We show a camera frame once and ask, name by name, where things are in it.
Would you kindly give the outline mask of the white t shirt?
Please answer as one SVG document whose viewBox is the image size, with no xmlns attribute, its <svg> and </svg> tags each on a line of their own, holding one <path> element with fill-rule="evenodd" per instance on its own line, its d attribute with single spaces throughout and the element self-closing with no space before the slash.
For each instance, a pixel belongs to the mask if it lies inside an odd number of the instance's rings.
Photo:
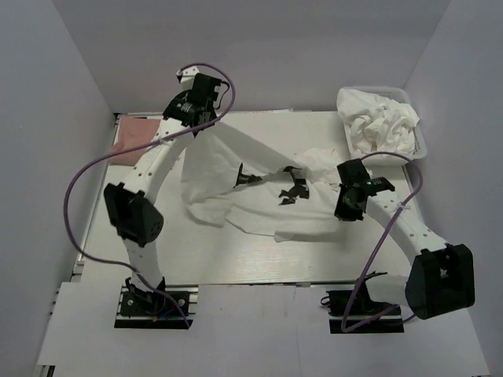
<svg viewBox="0 0 503 377">
<path fill-rule="evenodd" d="M 191 218 L 277 242 L 328 242 L 347 227 L 335 216 L 340 193 L 333 148 L 287 156 L 218 123 L 185 150 L 182 201 Z"/>
</svg>

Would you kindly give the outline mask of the white plastic basket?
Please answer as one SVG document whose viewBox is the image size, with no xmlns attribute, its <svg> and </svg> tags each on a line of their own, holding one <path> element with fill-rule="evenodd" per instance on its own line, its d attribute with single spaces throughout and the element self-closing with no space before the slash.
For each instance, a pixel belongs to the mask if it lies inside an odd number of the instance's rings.
<svg viewBox="0 0 503 377">
<path fill-rule="evenodd" d="M 405 160 L 423 159 L 427 148 L 420 117 L 405 90 L 387 86 L 349 86 L 339 90 L 337 114 L 343 124 L 352 159 L 379 152 L 365 160 L 367 166 L 401 166 Z"/>
</svg>

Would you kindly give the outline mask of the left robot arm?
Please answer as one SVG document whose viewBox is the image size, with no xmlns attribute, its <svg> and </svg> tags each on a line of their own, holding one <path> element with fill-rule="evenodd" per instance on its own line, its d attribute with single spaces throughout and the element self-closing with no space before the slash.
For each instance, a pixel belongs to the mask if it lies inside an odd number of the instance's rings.
<svg viewBox="0 0 503 377">
<path fill-rule="evenodd" d="M 179 79 L 183 91 L 163 112 L 154 141 L 177 132 L 208 123 L 216 118 L 214 103 L 221 86 L 230 84 L 200 73 L 193 68 Z M 127 249 L 134 272 L 127 288 L 148 313 L 158 313 L 166 304 L 165 281 L 160 272 L 156 238 L 164 219 L 155 202 L 160 186 L 178 157 L 193 141 L 190 131 L 174 140 L 162 141 L 146 149 L 134 169 L 119 184 L 108 184 L 104 190 L 109 220 Z"/>
</svg>

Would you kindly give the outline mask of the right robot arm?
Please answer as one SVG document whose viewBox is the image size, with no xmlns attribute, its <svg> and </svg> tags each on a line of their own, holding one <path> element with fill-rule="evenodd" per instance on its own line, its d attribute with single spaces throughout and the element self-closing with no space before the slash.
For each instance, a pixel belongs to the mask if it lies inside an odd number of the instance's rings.
<svg viewBox="0 0 503 377">
<path fill-rule="evenodd" d="M 341 221 L 371 217 L 384 228 L 375 250 L 392 238 L 410 263 L 408 276 L 384 274 L 369 278 L 363 273 L 350 298 L 364 313 L 373 313 L 383 303 L 407 306 L 427 320 L 468 308 L 475 303 L 472 252 L 453 245 L 430 230 L 399 199 L 395 187 L 384 177 L 369 175 L 361 159 L 337 167 L 340 195 L 335 216 Z"/>
</svg>

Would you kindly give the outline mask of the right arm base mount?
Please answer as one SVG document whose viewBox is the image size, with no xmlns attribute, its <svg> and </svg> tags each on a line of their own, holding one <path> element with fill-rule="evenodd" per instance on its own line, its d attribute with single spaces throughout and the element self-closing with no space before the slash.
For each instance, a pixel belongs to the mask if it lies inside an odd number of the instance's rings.
<svg viewBox="0 0 503 377">
<path fill-rule="evenodd" d="M 327 291 L 326 295 L 320 300 L 321 306 L 325 307 L 329 312 L 330 333 L 333 335 L 343 335 L 342 319 L 350 296 L 351 290 Z M 394 334 L 404 332 L 402 311 L 399 307 L 385 302 L 373 302 L 367 293 L 360 291 L 350 309 L 347 319 L 348 327 L 390 308 L 392 308 L 392 311 L 385 316 L 353 330 L 351 334 Z"/>
</svg>

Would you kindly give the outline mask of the folded pink t shirt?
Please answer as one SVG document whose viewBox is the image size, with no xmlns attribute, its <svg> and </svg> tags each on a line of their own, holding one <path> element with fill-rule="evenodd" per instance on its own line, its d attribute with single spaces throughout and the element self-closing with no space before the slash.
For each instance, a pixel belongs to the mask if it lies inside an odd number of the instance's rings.
<svg viewBox="0 0 503 377">
<path fill-rule="evenodd" d="M 129 148 L 149 143 L 157 133 L 159 119 L 134 118 L 123 116 L 119 121 L 117 141 L 112 146 L 112 152 L 121 152 Z M 145 153 L 145 149 L 121 154 L 110 158 L 112 165 L 133 167 Z"/>
</svg>

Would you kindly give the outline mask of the crumpled white shirts in basket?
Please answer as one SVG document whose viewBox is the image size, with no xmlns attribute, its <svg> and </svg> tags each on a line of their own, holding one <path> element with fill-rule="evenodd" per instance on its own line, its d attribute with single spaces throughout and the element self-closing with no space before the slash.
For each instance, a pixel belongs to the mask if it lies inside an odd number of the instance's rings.
<svg viewBox="0 0 503 377">
<path fill-rule="evenodd" d="M 357 154 L 413 154 L 413 131 L 420 118 L 410 104 L 375 93 L 341 89 L 336 106 L 343 125 L 349 127 L 351 145 Z"/>
</svg>

